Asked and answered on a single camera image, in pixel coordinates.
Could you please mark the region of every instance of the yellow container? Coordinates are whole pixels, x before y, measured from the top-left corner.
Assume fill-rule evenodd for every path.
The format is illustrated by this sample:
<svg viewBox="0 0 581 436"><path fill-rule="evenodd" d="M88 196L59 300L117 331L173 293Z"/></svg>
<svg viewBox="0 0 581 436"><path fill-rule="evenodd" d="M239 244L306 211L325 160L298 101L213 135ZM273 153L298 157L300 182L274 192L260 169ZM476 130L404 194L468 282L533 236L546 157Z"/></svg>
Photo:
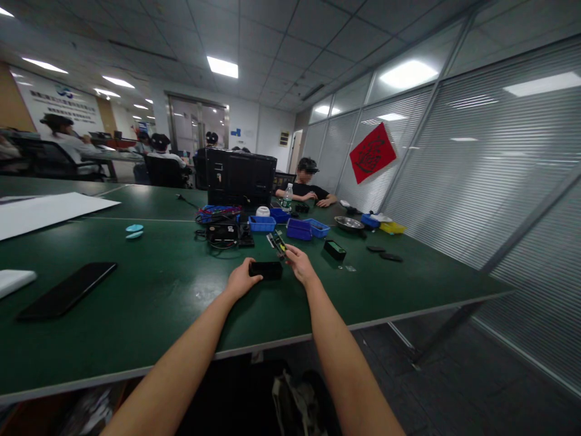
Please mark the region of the yellow container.
<svg viewBox="0 0 581 436"><path fill-rule="evenodd" d="M381 223L379 226L384 232L389 234L402 234L407 227L397 224L396 222Z"/></svg>

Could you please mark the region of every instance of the black t-shirt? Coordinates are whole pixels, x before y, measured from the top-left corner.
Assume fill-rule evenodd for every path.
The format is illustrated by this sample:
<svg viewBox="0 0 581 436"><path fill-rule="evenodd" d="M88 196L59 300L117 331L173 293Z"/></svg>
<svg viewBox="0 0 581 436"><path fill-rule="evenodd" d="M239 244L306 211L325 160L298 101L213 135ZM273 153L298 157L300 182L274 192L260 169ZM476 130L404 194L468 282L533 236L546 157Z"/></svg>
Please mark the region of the black t-shirt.
<svg viewBox="0 0 581 436"><path fill-rule="evenodd" d="M308 194L309 192L313 191L319 200L323 200L327 198L329 193L325 191L323 188L319 188L315 185L305 185L304 183L293 183L292 185L292 193L298 196L303 196Z"/></svg>

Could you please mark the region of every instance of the smartphone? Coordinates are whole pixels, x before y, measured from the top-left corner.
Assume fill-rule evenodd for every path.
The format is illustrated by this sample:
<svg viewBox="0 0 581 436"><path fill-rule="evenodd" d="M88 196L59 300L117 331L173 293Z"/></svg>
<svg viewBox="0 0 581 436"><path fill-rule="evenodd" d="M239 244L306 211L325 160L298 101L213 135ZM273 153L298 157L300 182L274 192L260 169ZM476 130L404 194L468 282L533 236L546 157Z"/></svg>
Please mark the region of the smartphone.
<svg viewBox="0 0 581 436"><path fill-rule="evenodd" d="M56 318L64 315L117 268L114 262L88 263L18 314L18 321Z"/></svg>

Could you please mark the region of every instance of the floor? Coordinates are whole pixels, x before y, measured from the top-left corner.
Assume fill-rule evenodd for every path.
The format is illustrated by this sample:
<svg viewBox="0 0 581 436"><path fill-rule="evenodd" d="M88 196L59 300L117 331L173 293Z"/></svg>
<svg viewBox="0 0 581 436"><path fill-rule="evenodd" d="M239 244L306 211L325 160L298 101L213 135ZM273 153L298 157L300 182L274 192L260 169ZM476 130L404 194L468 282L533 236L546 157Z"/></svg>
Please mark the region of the floor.
<svg viewBox="0 0 581 436"><path fill-rule="evenodd" d="M450 313L396 325L421 343ZM375 378L408 435L578 435L581 403L521 363L471 323L459 328L420 371L414 370L387 325L354 332ZM294 376L322 373L312 341L264 352L284 358Z"/></svg>

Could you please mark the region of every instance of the company logo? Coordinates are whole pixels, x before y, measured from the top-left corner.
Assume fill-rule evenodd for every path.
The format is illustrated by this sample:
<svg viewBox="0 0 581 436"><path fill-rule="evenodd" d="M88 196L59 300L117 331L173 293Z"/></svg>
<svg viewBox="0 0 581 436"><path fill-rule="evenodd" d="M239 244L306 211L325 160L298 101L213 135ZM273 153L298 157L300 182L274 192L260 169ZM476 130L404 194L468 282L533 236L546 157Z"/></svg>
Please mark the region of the company logo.
<svg viewBox="0 0 581 436"><path fill-rule="evenodd" d="M55 85L54 87L56 89L56 93L61 97L73 98L73 93L69 88L64 87L63 85Z"/></svg>

